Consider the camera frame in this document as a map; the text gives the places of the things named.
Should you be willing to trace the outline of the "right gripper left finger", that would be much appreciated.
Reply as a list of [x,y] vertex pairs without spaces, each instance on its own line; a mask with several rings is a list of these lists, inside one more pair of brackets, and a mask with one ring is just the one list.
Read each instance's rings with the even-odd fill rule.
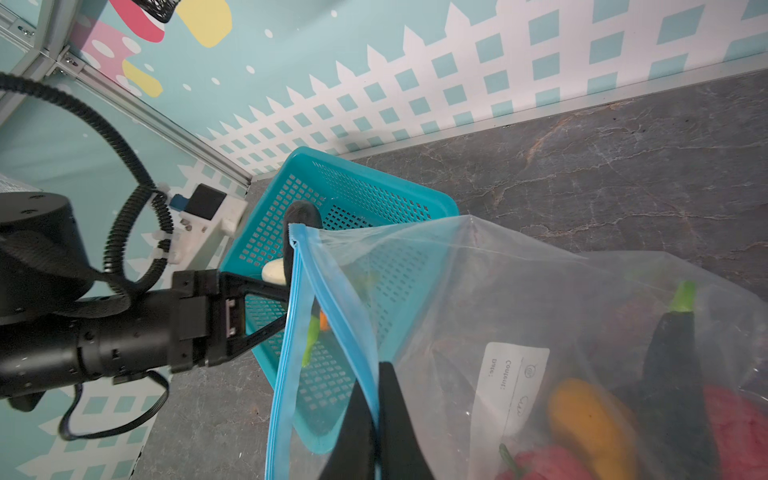
[[376,430],[363,391],[355,383],[339,437],[320,480],[373,480]]

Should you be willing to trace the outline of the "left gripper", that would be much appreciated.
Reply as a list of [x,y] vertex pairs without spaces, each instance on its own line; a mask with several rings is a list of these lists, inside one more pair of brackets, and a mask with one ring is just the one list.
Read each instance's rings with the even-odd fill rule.
[[1,393],[23,396],[100,378],[168,366],[182,372],[218,366],[281,333],[286,315],[244,334],[219,321],[219,291],[287,303],[287,286],[216,270],[177,271],[167,290],[148,292],[129,310],[87,319],[57,315],[1,329]]

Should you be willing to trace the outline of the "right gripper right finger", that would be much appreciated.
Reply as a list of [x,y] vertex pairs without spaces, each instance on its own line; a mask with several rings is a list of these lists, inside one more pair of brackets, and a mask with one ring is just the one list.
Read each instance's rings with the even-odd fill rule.
[[381,478],[432,480],[429,465],[418,444],[395,369],[379,363],[379,441]]

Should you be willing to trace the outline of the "green toy vegetable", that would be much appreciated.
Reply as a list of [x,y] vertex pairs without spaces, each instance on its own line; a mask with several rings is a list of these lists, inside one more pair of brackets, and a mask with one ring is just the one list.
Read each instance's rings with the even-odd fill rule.
[[302,367],[306,368],[311,362],[312,349],[319,338],[321,332],[322,320],[319,303],[314,300],[310,311],[310,321],[306,339],[306,345],[302,357]]

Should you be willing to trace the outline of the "teal plastic basket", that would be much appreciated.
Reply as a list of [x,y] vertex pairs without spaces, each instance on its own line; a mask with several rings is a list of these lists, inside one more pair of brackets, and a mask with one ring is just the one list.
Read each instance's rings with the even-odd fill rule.
[[[227,273],[259,278],[282,255],[283,217],[296,201],[319,210],[326,230],[348,230],[423,222],[456,216],[446,194],[308,147],[296,149],[281,167],[224,258]],[[430,292],[441,262],[434,247],[394,246],[371,260],[371,295],[377,347],[392,359],[407,338],[414,307]],[[308,450],[325,454],[341,428],[354,379],[344,352],[322,331],[300,374],[294,431]]]

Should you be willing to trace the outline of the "red toy pepper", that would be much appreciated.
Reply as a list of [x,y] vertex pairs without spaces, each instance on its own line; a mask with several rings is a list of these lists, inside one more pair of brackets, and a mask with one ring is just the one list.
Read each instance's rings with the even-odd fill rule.
[[512,456],[499,445],[503,469],[495,480],[592,480],[591,472],[568,450],[560,446],[519,452]]

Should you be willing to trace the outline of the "clear zip top bag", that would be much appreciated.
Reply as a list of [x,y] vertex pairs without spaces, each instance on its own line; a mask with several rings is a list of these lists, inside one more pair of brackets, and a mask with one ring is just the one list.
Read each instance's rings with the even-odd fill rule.
[[[358,382],[371,412],[374,479],[382,479],[380,362],[395,369],[433,479],[495,479],[503,469],[500,444],[512,456],[560,446],[577,458],[555,440],[547,416],[550,395],[568,378],[613,394],[632,411],[636,479],[663,479],[650,470],[637,409],[653,331],[683,281],[696,285],[703,389],[728,389],[767,416],[766,303],[673,255],[574,254],[472,216],[346,231],[298,224],[289,241],[293,278],[268,437],[269,479],[319,479],[339,437],[340,430],[329,452],[314,454],[294,431],[314,300],[352,370],[352,390]],[[434,286],[414,307],[407,338],[386,360],[365,301],[374,254],[394,246],[434,247],[441,262],[431,275]]]

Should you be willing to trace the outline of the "dark toy eggplant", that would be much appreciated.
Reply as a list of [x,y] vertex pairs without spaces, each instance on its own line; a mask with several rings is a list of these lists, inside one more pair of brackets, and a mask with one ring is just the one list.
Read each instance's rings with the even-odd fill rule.
[[716,479],[720,474],[696,347],[695,295],[694,282],[678,285],[643,362],[637,419],[650,470],[663,479]]

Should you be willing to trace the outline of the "pink toy fruit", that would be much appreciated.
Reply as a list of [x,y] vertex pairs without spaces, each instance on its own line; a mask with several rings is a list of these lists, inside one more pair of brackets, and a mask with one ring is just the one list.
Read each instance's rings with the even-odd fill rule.
[[704,398],[722,479],[767,480],[767,416],[728,389],[705,385]]

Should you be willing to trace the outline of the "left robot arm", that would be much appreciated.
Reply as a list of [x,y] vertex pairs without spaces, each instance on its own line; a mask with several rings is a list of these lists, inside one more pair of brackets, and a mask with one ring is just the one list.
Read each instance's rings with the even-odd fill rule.
[[174,373],[212,367],[248,352],[280,332],[279,317],[253,334],[245,331],[250,296],[286,302],[289,290],[217,270],[182,270],[168,289],[166,269],[154,259],[138,280],[123,270],[125,247],[145,207],[154,210],[168,254],[174,232],[165,194],[124,137],[79,99],[41,82],[3,74],[7,93],[34,97],[78,117],[115,151],[136,180],[105,246],[104,266],[93,268],[69,200],[45,192],[1,197],[1,397],[30,412],[49,391],[86,383],[148,379],[169,390],[163,368]]

